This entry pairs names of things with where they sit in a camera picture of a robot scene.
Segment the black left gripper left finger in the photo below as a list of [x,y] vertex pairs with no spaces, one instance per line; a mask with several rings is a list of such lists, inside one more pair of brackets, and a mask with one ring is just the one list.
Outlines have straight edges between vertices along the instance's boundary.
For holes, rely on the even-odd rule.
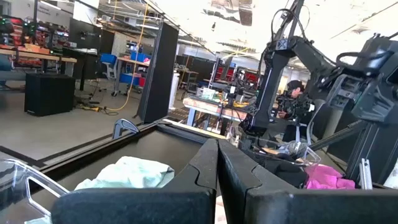
[[197,223],[215,220],[218,141],[207,140],[159,189],[84,189],[55,201],[53,223]]

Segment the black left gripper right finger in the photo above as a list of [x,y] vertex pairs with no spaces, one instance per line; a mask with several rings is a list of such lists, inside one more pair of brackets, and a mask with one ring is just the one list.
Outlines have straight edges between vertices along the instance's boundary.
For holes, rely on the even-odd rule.
[[218,178],[228,223],[397,223],[397,191],[301,190],[226,140]]

